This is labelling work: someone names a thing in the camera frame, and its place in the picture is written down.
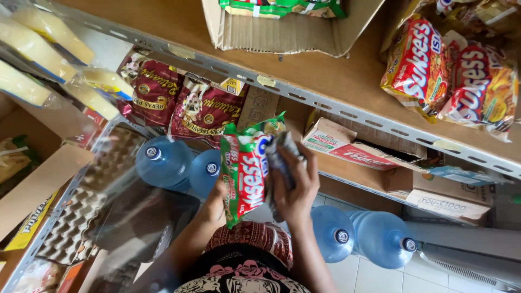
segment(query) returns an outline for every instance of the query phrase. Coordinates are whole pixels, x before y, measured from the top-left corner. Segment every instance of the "tiled floor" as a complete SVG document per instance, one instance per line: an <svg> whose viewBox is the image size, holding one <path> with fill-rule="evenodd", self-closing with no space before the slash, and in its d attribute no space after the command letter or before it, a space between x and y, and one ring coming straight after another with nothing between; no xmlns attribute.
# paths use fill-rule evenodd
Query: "tiled floor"
<svg viewBox="0 0 521 293"><path fill-rule="evenodd" d="M360 210L337 199L318 195L313 207L328 204L343 211ZM256 222L272 222L267 205L262 205L246 216ZM286 223L281 227L288 229ZM449 276L443 271L414 257L403 268L386 270L372 264L365 257L350 255L339 263L328 264L339 293L500 293L500 291Z"/></svg>

